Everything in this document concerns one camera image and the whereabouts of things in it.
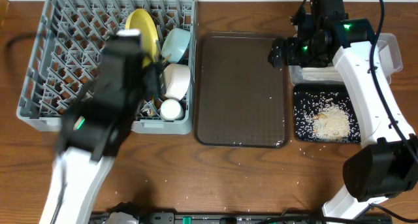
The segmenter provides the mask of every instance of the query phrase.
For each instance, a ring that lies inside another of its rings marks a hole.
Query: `gray dish rack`
[[[40,131],[60,130],[62,113],[77,98],[82,86],[95,78],[105,40],[123,29],[128,15],[138,8],[147,10],[153,18],[159,48],[174,27],[191,32],[188,65],[192,80],[180,101],[185,108],[184,119],[164,122],[158,111],[154,117],[145,117],[138,111],[132,130],[189,133],[197,43],[195,0],[45,0],[16,112],[19,119]]]

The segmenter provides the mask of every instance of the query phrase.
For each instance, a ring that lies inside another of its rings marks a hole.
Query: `yellow plate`
[[[149,58],[144,60],[143,67],[146,67],[151,61],[157,61],[159,56],[157,49],[158,34],[148,12],[144,9],[136,9],[128,16],[125,28],[138,29],[141,32],[142,49],[152,57],[152,60],[149,60]]]

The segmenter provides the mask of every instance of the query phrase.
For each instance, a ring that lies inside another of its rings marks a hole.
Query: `plastic container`
[[[136,133],[187,134],[192,130],[197,3],[195,0],[45,0],[38,36],[20,95],[17,116],[40,131],[58,131],[60,115],[76,99],[81,86],[96,75],[106,38],[125,27],[135,9],[147,10],[157,27],[159,48],[175,27],[191,32],[191,83],[180,101],[182,120],[164,122],[158,114],[137,114]]]
[[[391,83],[391,75],[403,69],[402,58],[398,41],[393,34],[381,33],[378,39],[378,48],[381,67],[388,83]],[[334,66],[325,68],[301,68],[289,66],[292,85],[305,84],[344,84],[340,74]]]

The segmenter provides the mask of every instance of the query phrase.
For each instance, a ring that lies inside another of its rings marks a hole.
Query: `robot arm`
[[[373,83],[369,55],[372,44],[370,42],[351,43],[351,47],[341,47],[336,52],[332,63],[340,73],[353,104],[361,132],[361,145],[376,144],[378,138],[386,138],[387,142],[401,140],[399,135],[390,127],[391,122],[380,101]],[[379,85],[392,114],[398,121],[398,126],[404,135],[415,134],[412,127],[403,117],[382,71],[378,51],[375,50],[374,65],[377,67]]]
[[[378,97],[372,76],[368,72],[370,68],[369,53],[372,45],[370,42],[352,43],[350,48],[341,47],[332,60],[335,69],[340,73],[344,84],[348,90],[351,103],[353,104],[361,132],[361,146],[378,143],[379,138],[385,138],[387,142],[398,142],[400,137],[390,128],[390,121],[383,105]],[[375,51],[375,66],[379,84],[382,88],[386,101],[391,112],[398,121],[398,126],[404,135],[415,134],[412,127],[406,122],[386,81],[385,75],[381,70],[378,51]],[[400,190],[407,190],[404,182],[399,181]],[[323,206],[324,216],[355,219],[369,204],[379,204],[388,199],[386,196],[373,197],[359,202],[353,197],[344,185],[334,198]]]
[[[292,25],[297,37],[277,40],[270,59],[275,66],[282,57],[288,65],[328,67],[332,63],[343,78],[359,121],[363,149],[344,163],[345,186],[323,206],[324,216],[356,218],[371,202],[383,202],[413,189],[418,180],[418,140],[406,122],[374,53],[376,76],[389,109],[403,135],[413,146],[407,150],[388,119],[370,73],[370,52],[377,39],[367,19],[349,20],[342,0],[310,0],[311,14],[303,4]]]
[[[40,223],[89,221],[97,193],[131,133],[140,102],[161,94],[163,66],[142,67],[147,58],[151,57],[141,50],[138,31],[118,33],[106,42],[99,77],[84,86],[61,118],[57,158]]]
[[[99,162],[90,158],[91,153],[74,147],[57,157],[39,223],[50,224],[53,219],[55,223],[88,222],[97,193],[114,163],[112,156]]]

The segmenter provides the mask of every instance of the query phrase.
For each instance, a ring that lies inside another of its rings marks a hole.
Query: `wooden table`
[[[199,37],[208,31],[295,33],[289,24],[299,3],[199,3]],[[2,51],[11,37],[36,31],[42,3],[11,3],[0,33]],[[377,3],[346,3],[351,18],[378,24]],[[383,32],[396,35],[404,70],[393,75],[396,100],[418,130],[418,4],[388,3]],[[15,66],[0,69],[0,223],[37,223],[48,194],[56,133],[41,133],[16,117],[33,40],[13,48]],[[135,199],[141,206],[179,212],[281,213],[318,209],[343,185],[343,162],[357,144],[291,141],[280,150],[202,146],[192,134],[138,135],[121,147],[97,197],[95,210]],[[418,188],[385,207],[417,218]]]

